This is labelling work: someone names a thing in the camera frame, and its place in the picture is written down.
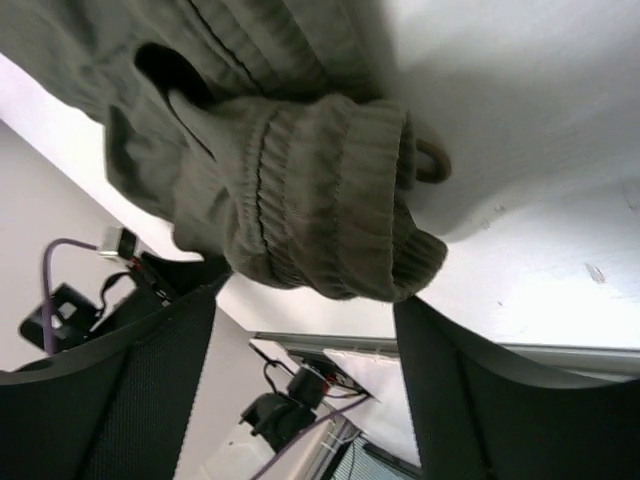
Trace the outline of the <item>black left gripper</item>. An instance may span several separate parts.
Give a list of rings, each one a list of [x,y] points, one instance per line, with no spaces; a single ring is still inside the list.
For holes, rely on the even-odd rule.
[[[109,306],[107,292],[123,279],[133,290]],[[52,331],[56,353],[132,324],[189,293],[200,280],[198,262],[175,262],[144,252],[123,271],[110,275],[100,290],[99,305],[66,283],[52,293]]]

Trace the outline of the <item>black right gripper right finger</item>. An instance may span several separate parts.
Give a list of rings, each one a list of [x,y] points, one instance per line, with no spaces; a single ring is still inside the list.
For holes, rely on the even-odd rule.
[[[638,478],[638,380],[529,360],[417,297],[393,314],[424,478]]]

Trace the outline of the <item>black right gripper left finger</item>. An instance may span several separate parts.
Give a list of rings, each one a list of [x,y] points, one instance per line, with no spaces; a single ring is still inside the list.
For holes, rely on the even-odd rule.
[[[171,479],[212,335],[221,257],[159,261],[178,297],[1,374],[4,479]]]

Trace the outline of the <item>olive green shorts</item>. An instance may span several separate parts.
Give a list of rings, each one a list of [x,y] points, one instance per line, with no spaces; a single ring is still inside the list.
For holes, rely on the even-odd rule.
[[[338,1],[5,1],[1,51],[105,130],[110,184],[265,285],[398,302],[446,245],[414,223],[410,114]]]

